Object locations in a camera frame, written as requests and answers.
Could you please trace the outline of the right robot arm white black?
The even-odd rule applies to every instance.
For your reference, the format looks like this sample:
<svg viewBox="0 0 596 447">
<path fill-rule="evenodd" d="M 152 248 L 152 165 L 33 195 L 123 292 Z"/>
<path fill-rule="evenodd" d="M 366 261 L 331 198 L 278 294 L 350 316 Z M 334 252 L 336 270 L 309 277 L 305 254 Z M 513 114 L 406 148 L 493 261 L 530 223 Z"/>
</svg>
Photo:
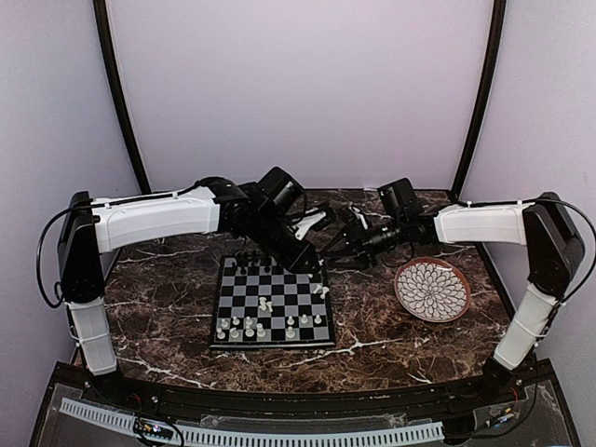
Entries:
<svg viewBox="0 0 596 447">
<path fill-rule="evenodd" d="M 496 368 L 475 385 L 481 402 L 498 402 L 511 388 L 508 372 L 517 369 L 549 333 L 560 308 L 586 282 L 576 277 L 587 249 L 571 216 L 584 218 L 585 213 L 554 192 L 520 200 L 454 201 L 436 209 L 423 207 L 407 178 L 383 185 L 377 193 L 390 222 L 370 226 L 357 212 L 349 212 L 344 228 L 323 249 L 323 256 L 353 258 L 368 267 L 380 254 L 406 243 L 466 243 L 484 249 L 509 245 L 525 251 L 525 293 L 489 360 Z"/>
</svg>

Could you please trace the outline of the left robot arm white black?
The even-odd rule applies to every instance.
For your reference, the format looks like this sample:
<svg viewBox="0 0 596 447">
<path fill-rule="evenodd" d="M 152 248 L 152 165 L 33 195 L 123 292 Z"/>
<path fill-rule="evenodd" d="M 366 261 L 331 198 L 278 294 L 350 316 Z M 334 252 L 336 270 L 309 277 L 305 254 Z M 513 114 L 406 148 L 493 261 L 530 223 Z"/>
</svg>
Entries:
<svg viewBox="0 0 596 447">
<path fill-rule="evenodd" d="M 104 302 L 103 255 L 160 239 L 228 234 L 255 243 L 292 273 L 314 274 L 321 258 L 306 236 L 330 216 L 322 206 L 309 207 L 305 189 L 279 167 L 257 182 L 243 184 L 211 176 L 184 189 L 142 196 L 91 198 L 82 191 L 46 223 L 35 263 L 42 263 L 47 234 L 60 223 L 59 278 L 46 304 L 66 306 L 75 341 L 96 377 L 96 392 L 112 406 L 122 406 L 131 398 L 131 386 L 116 373 L 118 360 Z"/>
</svg>

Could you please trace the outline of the white king piece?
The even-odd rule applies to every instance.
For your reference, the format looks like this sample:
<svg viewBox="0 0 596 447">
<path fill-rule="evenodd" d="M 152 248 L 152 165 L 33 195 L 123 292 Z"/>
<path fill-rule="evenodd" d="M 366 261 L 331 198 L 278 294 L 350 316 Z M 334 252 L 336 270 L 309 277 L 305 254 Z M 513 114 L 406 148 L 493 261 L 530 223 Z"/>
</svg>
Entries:
<svg viewBox="0 0 596 447">
<path fill-rule="evenodd" d="M 257 324 L 257 337 L 258 338 L 263 338 L 266 336 L 266 331 L 264 329 L 264 326 L 262 323 L 258 323 Z"/>
</svg>

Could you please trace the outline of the black grey chessboard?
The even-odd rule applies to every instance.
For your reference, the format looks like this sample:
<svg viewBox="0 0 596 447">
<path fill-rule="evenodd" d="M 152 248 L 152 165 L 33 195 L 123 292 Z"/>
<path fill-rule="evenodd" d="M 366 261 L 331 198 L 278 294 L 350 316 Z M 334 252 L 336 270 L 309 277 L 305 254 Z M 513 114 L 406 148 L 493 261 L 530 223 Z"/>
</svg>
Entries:
<svg viewBox="0 0 596 447">
<path fill-rule="evenodd" d="M 210 349 L 336 346 L 327 272 L 293 274 L 275 259 L 221 258 Z"/>
</svg>

